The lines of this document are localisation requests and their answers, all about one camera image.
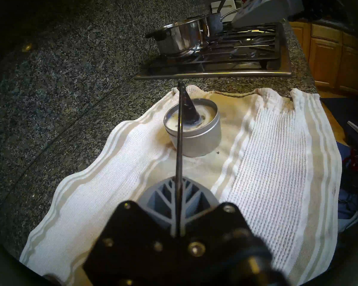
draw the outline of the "dish towel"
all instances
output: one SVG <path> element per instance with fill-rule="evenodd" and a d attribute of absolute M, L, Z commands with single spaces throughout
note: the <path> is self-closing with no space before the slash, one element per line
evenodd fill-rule
<path fill-rule="evenodd" d="M 341 159 L 318 94 L 270 88 L 248 94 L 204 92 L 214 101 L 222 140 L 210 154 L 183 157 L 183 176 L 235 203 L 273 253 L 273 267 L 300 285 L 327 269 L 337 242 Z M 98 158 L 58 185 L 49 212 L 29 234 L 20 261 L 66 285 L 91 285 L 84 263 L 121 201 L 175 175 L 176 151 L 163 126 L 176 88 L 110 133 Z"/>

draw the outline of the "cabinet door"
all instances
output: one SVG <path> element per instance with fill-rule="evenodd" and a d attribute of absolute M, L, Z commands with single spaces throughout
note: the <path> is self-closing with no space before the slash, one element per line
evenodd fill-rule
<path fill-rule="evenodd" d="M 293 32 L 300 42 L 306 60 L 309 60 L 311 24 L 306 22 L 290 22 Z"/>
<path fill-rule="evenodd" d="M 358 50 L 343 46 L 336 87 L 358 93 Z"/>
<path fill-rule="evenodd" d="M 341 54 L 342 44 L 311 39 L 309 66 L 317 86 L 335 87 Z"/>

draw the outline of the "gray 3d-printed part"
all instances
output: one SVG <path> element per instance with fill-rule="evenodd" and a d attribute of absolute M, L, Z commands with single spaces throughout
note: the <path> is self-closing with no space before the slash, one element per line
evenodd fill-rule
<path fill-rule="evenodd" d="M 167 178 L 148 188 L 138 200 L 138 205 L 146 211 L 163 229 L 176 235 L 175 181 Z M 182 211 L 180 235 L 186 234 L 186 225 L 219 205 L 213 193 L 201 184 L 183 177 Z"/>

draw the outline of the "metal tin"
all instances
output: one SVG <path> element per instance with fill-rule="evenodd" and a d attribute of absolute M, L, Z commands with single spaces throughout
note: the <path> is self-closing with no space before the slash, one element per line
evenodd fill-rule
<path fill-rule="evenodd" d="M 216 116 L 207 125 L 192 131 L 183 132 L 183 155 L 187 157 L 200 157 L 212 152 L 221 141 L 220 113 L 216 103 L 209 99 L 195 98 L 192 100 L 194 105 L 207 105 L 216 111 Z M 167 127 L 166 122 L 179 108 L 173 106 L 166 113 L 163 124 L 174 146 L 177 144 L 178 132 Z"/>

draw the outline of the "pot handle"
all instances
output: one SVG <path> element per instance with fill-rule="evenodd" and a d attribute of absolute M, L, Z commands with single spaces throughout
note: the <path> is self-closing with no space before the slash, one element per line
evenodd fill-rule
<path fill-rule="evenodd" d="M 225 17 L 227 17 L 228 15 L 231 15 L 233 13 L 236 13 L 240 10 L 241 8 L 237 8 L 235 10 L 232 10 L 231 12 L 228 12 L 227 14 L 224 14 L 222 17 L 220 17 L 220 21 L 222 21 Z"/>
<path fill-rule="evenodd" d="M 167 37 L 166 31 L 168 31 L 168 28 L 149 32 L 148 34 L 145 35 L 145 38 L 149 39 L 151 37 L 154 37 L 157 41 L 162 41 Z"/>

